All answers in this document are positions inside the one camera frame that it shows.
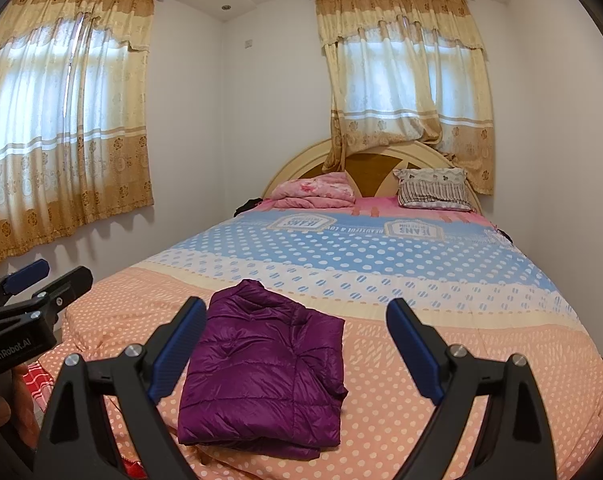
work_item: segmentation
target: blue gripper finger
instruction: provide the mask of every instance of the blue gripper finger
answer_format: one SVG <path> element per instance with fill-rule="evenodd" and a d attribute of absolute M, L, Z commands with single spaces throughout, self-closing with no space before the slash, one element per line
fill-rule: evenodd
<path fill-rule="evenodd" d="M 23 292 L 29 286 L 43 280 L 50 272 L 50 266 L 46 260 L 40 259 L 23 269 L 16 270 L 4 281 L 4 292 L 15 296 Z"/>
<path fill-rule="evenodd" d="M 446 344 L 431 326 L 423 325 L 403 299 L 392 300 L 386 324 L 419 393 L 437 406 L 445 394 L 441 378 L 446 374 Z"/>
<path fill-rule="evenodd" d="M 207 319 L 206 304 L 203 300 L 190 298 L 168 325 L 160 326 L 150 336 L 149 347 L 155 335 L 158 336 L 156 341 L 160 342 L 160 331 L 171 332 L 152 363 L 152 379 L 148 388 L 148 396 L 155 404 L 163 397 L 172 394 L 188 359 L 190 359 L 192 350 L 206 328 Z"/>

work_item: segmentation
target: pink blanket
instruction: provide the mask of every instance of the pink blanket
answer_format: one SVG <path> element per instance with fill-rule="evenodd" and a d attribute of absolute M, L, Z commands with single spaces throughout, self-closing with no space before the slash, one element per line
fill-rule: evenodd
<path fill-rule="evenodd" d="M 270 198 L 274 208 L 325 209 L 350 207 L 355 203 L 355 192 L 345 173 L 327 173 L 283 182 Z"/>

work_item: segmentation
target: pillowcase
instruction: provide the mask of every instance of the pillowcase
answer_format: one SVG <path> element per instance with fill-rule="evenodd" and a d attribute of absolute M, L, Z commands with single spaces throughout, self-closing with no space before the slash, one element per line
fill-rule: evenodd
<path fill-rule="evenodd" d="M 472 211 L 466 170 L 441 168 L 394 170 L 399 179 L 399 205 L 417 209 Z"/>

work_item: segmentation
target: purple jacket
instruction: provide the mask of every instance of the purple jacket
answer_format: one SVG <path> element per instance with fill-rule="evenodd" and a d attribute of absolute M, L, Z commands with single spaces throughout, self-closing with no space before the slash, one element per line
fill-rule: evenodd
<path fill-rule="evenodd" d="M 181 444 L 311 460 L 340 443 L 344 320 L 244 280 L 214 294 L 190 358 Z"/>

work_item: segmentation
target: white wall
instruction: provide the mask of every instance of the white wall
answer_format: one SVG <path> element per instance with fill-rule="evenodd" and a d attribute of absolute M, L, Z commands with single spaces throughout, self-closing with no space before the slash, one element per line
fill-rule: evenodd
<path fill-rule="evenodd" d="M 531 255 L 603 355 L 603 37 L 578 0 L 512 0 L 509 10 L 540 110 Z"/>
<path fill-rule="evenodd" d="M 470 2 L 486 43 L 497 136 L 495 198 L 486 215 L 517 241 L 531 246 L 534 183 L 521 174 L 533 136 L 526 70 L 504 4 Z M 245 48 L 245 41 L 252 47 Z M 229 214 L 260 196 L 293 156 L 330 136 L 330 82 L 317 36 L 313 0 L 275 0 L 226 24 L 224 30 L 224 134 Z"/>
<path fill-rule="evenodd" d="M 252 47 L 245 48 L 246 40 Z M 224 27 L 226 213 L 262 195 L 290 158 L 330 136 L 328 67 L 311 0 L 261 4 Z"/>
<path fill-rule="evenodd" d="M 155 206 L 83 226 L 70 238 L 10 258 L 0 274 L 43 257 L 50 279 L 84 265 L 98 280 L 223 219 L 222 23 L 174 0 L 155 9 L 146 109 Z"/>

